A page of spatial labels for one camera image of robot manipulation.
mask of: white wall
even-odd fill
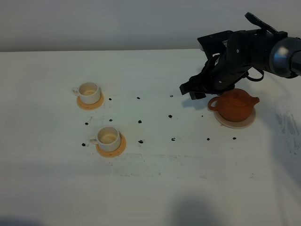
[[[253,29],[252,12],[301,36],[299,0],[1,0],[0,51],[197,48],[197,37]]]

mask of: black robotic arm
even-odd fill
[[[260,29],[198,38],[208,61],[201,73],[180,86],[182,95],[189,92],[191,99],[201,99],[206,94],[222,94],[242,78],[261,81],[263,71],[285,78],[301,75],[301,40],[277,32],[251,13],[245,16]],[[249,77],[251,67],[262,74],[261,79]]]

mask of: white tabletop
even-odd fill
[[[0,53],[0,225],[300,225],[301,78],[241,80],[257,118],[229,129],[213,95],[180,93],[205,61],[198,49]],[[87,81],[104,95],[92,111],[71,93]],[[104,125],[127,140],[116,158],[88,145]]]

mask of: teapot handle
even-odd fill
[[[208,102],[208,108],[211,110],[211,111],[217,111],[217,107],[213,107],[211,106],[211,104],[214,102],[214,101],[217,101],[220,97],[213,97],[211,100],[209,100]]]

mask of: teapot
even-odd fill
[[[251,115],[254,105],[258,102],[258,97],[252,97],[242,89],[233,89],[212,98],[208,102],[208,108],[217,111],[228,121],[239,122]]]

